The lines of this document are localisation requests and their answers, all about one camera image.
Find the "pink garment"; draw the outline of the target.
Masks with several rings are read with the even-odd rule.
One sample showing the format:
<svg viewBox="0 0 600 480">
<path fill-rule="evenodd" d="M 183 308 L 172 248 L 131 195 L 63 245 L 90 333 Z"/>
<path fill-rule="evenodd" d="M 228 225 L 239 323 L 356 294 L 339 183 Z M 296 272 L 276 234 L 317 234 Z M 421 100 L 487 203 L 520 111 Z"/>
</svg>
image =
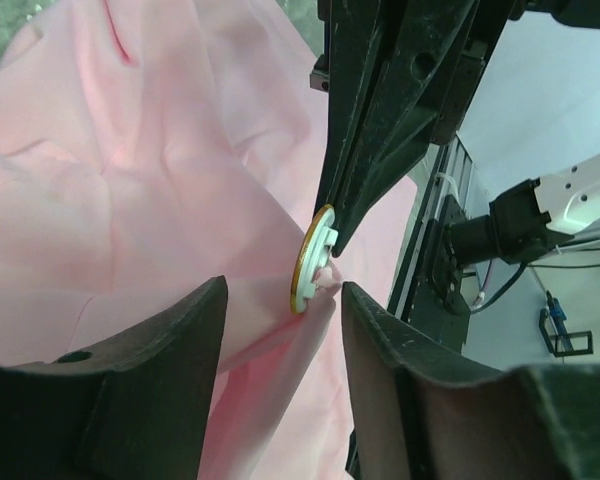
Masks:
<svg viewBox="0 0 600 480">
<path fill-rule="evenodd" d="M 203 479 L 343 479 L 343 280 L 388 299 L 402 179 L 290 309 L 327 98 L 274 1 L 58 1 L 0 61 L 0 365 L 51 361 L 208 279 L 228 305 Z"/>
</svg>

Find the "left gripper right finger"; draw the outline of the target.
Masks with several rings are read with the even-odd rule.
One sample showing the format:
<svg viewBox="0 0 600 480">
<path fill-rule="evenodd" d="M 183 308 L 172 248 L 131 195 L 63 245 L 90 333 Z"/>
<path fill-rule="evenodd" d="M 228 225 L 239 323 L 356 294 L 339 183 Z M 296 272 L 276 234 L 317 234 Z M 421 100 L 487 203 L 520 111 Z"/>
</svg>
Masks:
<svg viewBox="0 0 600 480">
<path fill-rule="evenodd" d="M 343 286 L 364 479 L 600 479 L 600 364 L 501 372 Z"/>
</svg>

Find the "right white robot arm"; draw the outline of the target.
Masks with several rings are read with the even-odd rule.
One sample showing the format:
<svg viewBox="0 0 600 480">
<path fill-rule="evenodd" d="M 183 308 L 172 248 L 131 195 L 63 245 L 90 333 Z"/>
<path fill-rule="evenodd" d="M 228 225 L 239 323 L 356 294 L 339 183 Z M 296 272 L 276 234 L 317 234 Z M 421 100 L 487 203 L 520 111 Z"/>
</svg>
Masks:
<svg viewBox="0 0 600 480">
<path fill-rule="evenodd" d="M 600 30 L 600 1 L 321 1 L 324 51 L 310 84 L 328 96 L 328 138 L 314 217 L 291 283 L 301 313 L 318 272 L 366 213 L 460 126 L 500 34 L 525 12 Z M 446 278 L 501 259 L 524 270 L 600 219 L 600 154 L 500 194 L 487 215 L 432 243 Z"/>
</svg>

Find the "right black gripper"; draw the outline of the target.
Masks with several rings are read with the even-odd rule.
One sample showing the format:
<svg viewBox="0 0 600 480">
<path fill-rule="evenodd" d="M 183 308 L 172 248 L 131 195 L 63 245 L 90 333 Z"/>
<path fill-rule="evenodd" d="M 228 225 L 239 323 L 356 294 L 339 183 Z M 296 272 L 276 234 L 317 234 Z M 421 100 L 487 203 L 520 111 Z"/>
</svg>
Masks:
<svg viewBox="0 0 600 480">
<path fill-rule="evenodd" d="M 328 135 L 316 206 L 335 211 L 334 257 L 428 145 L 451 140 L 506 22 L 527 11 L 600 29 L 600 1 L 318 3 L 311 85 L 328 95 Z"/>
</svg>

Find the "yellow round brooch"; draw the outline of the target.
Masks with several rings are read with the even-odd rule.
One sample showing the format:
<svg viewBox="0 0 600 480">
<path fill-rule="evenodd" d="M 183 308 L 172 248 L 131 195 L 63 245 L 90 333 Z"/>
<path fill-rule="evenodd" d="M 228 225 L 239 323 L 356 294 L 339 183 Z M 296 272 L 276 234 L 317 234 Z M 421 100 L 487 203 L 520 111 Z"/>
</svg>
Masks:
<svg viewBox="0 0 600 480">
<path fill-rule="evenodd" d="M 334 207 L 326 204 L 314 215 L 305 233 L 291 280 L 290 309 L 293 314 L 304 313 L 308 301 L 316 294 L 317 272 L 327 265 L 338 239 L 339 233 L 333 228 L 335 219 Z"/>
</svg>

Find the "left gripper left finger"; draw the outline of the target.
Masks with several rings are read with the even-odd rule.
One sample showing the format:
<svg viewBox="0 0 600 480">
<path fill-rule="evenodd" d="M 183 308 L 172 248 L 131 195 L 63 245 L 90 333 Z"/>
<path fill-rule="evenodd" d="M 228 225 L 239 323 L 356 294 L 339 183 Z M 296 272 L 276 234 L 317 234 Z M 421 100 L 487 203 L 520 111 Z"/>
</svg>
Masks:
<svg viewBox="0 0 600 480">
<path fill-rule="evenodd" d="M 194 479 L 225 326 L 215 277 L 52 363 L 0 367 L 0 479 Z"/>
</svg>

